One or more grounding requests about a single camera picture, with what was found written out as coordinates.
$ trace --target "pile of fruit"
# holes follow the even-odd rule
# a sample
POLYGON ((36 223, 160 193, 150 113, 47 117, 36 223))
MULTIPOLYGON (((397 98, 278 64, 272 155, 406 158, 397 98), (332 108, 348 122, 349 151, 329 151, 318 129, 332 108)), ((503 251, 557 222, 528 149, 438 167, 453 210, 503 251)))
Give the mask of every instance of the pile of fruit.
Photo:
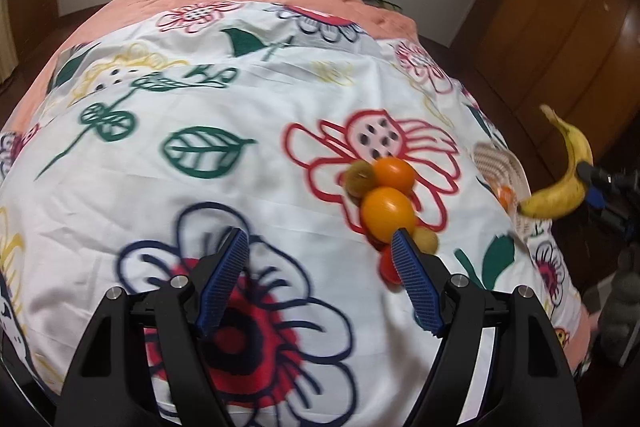
POLYGON ((378 271, 389 284, 400 284, 391 259, 391 238, 398 229, 407 229, 422 253, 434 254, 438 236, 430 229, 416 226, 417 216, 410 196, 416 172, 404 160, 388 156, 373 164, 358 160, 343 178, 350 200, 360 208, 360 221, 370 243, 382 252, 378 271))

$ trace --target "orange fruit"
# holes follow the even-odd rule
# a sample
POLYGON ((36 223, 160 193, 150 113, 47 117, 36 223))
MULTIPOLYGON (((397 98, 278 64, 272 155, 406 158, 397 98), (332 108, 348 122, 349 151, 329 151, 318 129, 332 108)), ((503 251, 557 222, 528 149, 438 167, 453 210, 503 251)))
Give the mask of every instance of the orange fruit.
POLYGON ((360 215, 367 230, 383 243, 391 243, 391 237, 398 229, 406 229, 409 234, 415 230, 411 201, 395 188, 378 187, 367 193, 360 215))
POLYGON ((427 227, 415 227, 412 239, 422 253, 436 253, 438 250, 438 236, 427 227))
POLYGON ((373 167, 364 160, 353 162, 344 173, 344 190, 353 198, 360 199, 377 186, 373 167))
POLYGON ((391 246, 386 245, 382 249, 382 255, 380 256, 380 263, 378 264, 378 272, 382 280, 389 284, 402 284, 402 280, 396 271, 394 266, 394 260, 391 257, 391 246))
POLYGON ((380 158, 373 163, 378 185, 411 194, 415 184, 415 169, 404 160, 393 156, 380 158))
POLYGON ((495 189, 495 197, 500 202, 506 213, 509 213, 510 208, 516 202, 516 194, 509 185, 500 185, 495 189))

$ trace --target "bed sheet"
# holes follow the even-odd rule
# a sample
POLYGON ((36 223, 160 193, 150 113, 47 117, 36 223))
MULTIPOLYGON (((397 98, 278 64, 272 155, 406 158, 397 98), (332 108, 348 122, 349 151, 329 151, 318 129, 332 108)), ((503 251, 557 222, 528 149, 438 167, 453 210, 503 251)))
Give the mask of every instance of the bed sheet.
MULTIPOLYGON (((236 423, 401 425, 438 341, 380 279, 340 186, 350 162, 386 153, 417 170, 414 205, 449 270, 500 291, 531 286, 565 352, 584 354, 584 311, 550 222, 526 248, 514 241, 470 154, 504 139, 403 35, 404 19, 385 33, 308 4, 189 0, 108 34, 83 29, 94 40, 38 78, 37 109, 21 105, 0 137, 2 324, 34 375, 59 392, 110 286, 188 273, 240 226, 250 269, 207 351, 236 423)), ((487 333, 463 417, 479 406, 490 344, 487 333)))

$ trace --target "pink bed sheet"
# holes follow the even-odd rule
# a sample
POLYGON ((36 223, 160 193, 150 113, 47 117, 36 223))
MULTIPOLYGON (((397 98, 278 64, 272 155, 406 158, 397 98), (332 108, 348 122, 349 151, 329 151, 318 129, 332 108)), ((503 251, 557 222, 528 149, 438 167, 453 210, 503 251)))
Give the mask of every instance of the pink bed sheet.
MULTIPOLYGON (((7 123, 7 130, 26 132, 34 112, 45 98, 47 84, 53 73, 58 54, 76 44, 90 42, 124 26, 175 7, 209 0, 113 0, 82 24, 63 42, 36 77, 7 123)), ((293 4, 352 20, 375 39, 405 38, 418 40, 415 22, 399 13, 375 8, 361 0, 251 0, 293 4)), ((589 346, 590 324, 585 307, 576 335, 566 344, 564 353, 571 369, 584 359, 589 346)))

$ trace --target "curtain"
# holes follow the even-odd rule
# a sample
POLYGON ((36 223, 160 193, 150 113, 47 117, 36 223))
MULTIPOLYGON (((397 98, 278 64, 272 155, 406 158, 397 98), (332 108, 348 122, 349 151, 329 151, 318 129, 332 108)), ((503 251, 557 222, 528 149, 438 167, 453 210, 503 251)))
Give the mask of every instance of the curtain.
POLYGON ((14 36, 9 22, 8 0, 0 0, 0 84, 14 72, 18 65, 14 36))

